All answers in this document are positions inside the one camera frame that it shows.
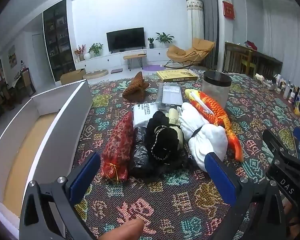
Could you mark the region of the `operator's hand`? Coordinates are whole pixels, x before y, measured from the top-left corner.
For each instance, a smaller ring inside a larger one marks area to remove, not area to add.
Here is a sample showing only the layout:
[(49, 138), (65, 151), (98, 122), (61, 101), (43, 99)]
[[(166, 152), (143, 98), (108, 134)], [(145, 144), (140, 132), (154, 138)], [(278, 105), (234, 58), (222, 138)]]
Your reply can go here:
[(98, 237), (98, 240), (138, 240), (143, 233), (143, 228), (143, 220), (129, 220), (121, 226), (104, 233)]

